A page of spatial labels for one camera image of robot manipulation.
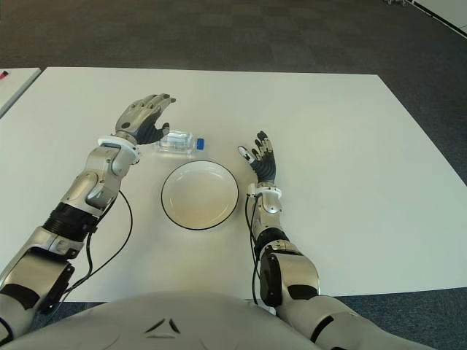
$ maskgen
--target robotic hand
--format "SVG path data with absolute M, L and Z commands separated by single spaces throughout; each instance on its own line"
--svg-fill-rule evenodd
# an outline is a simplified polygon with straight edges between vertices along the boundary
M 36 312 L 47 313 L 61 299 L 87 235 L 116 199 L 122 178 L 139 161 L 139 144 L 169 132 L 155 122 L 175 102 L 150 95 L 121 115 L 115 134 L 99 139 L 83 172 L 74 180 L 43 226 L 39 226 L 0 274 L 0 345 L 24 334 Z
M 258 140 L 255 140 L 255 144 L 259 152 L 253 148 L 250 153 L 243 146 L 239 147 L 239 152 L 255 171 L 260 184 L 264 182 L 274 184 L 274 180 L 276 179 L 276 160 L 274 159 L 271 141 L 269 141 L 264 131 L 258 133 Z
M 138 144 L 152 144 L 159 141 L 169 133 L 169 124 L 166 122 L 162 125 L 162 129 L 157 129 L 155 122 L 164 109 L 175 101 L 175 98 L 164 93 L 149 95 L 133 102 L 117 121 L 116 136 L 124 139 L 131 136 Z

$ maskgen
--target silver metal arm segment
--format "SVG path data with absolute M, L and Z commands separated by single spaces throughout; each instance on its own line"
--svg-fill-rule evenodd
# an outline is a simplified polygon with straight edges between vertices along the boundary
M 138 144 L 158 141 L 169 132 L 155 121 L 172 102 L 167 94 L 133 102 L 88 156 L 50 217 L 32 233 L 0 274 L 0 345 L 24 334 L 36 312 L 46 313 L 61 298 L 74 272 L 69 259 L 96 230 L 105 209 L 116 199 L 122 178 L 139 161 Z
M 263 302 L 323 350 L 432 349 L 387 333 L 337 299 L 320 295 L 316 267 L 282 231 L 281 194 L 271 182 L 248 187 L 255 199 L 250 213 Z

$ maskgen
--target black joint cover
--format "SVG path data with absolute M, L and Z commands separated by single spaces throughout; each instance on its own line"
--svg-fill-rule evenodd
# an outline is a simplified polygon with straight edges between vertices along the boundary
M 294 284 L 287 287 L 290 297 L 294 300 L 309 300 L 318 295 L 316 288 L 305 284 Z
M 73 241 L 83 242 L 96 223 L 97 218 L 92 214 L 68 204 L 59 203 L 42 227 Z
M 9 297 L 18 301 L 25 310 L 33 308 L 39 300 L 39 295 L 24 286 L 19 284 L 5 284 L 2 289 L 0 289 L 0 294 L 8 295 Z
M 274 254 L 263 254 L 260 269 L 260 295 L 267 306 L 282 304 L 282 275 Z
M 255 254 L 258 256 L 261 253 L 261 250 L 265 246 L 267 246 L 269 243 L 272 241 L 277 241 L 277 240 L 284 240 L 284 241 L 289 241 L 289 238 L 285 235 L 283 231 L 278 229 L 277 227 L 269 227 L 266 228 L 260 235 L 258 236 L 258 240 L 256 241 L 255 244 Z

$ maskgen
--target plastic water bottle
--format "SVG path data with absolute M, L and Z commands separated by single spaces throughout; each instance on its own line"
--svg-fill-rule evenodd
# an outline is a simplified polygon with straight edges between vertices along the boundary
M 157 150 L 189 155 L 195 149 L 204 149 L 204 139 L 196 139 L 192 133 L 170 130 L 158 143 Z

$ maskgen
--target white bowl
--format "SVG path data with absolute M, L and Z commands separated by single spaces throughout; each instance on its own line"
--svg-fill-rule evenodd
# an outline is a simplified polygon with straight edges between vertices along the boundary
M 190 230 L 206 230 L 232 214 L 239 188 L 229 170 L 200 160 L 175 169 L 164 182 L 161 197 L 170 220 Z

